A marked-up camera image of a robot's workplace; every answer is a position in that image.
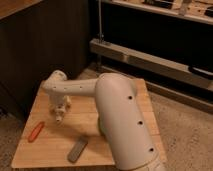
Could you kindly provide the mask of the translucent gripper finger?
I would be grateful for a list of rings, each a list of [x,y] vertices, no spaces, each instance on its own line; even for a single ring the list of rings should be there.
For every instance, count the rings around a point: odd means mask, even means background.
[[[71,99],[68,96],[65,97],[65,108],[66,110],[69,110],[71,108]]]
[[[50,113],[55,113],[55,108],[56,108],[56,105],[53,104],[53,103],[50,103]]]

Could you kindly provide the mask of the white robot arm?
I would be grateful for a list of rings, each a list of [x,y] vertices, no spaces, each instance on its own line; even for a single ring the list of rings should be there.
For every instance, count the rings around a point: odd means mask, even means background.
[[[103,73],[98,78],[68,80],[60,70],[43,83],[44,91],[59,113],[65,97],[94,98],[102,129],[121,171],[166,171],[137,102],[135,82],[121,74]]]

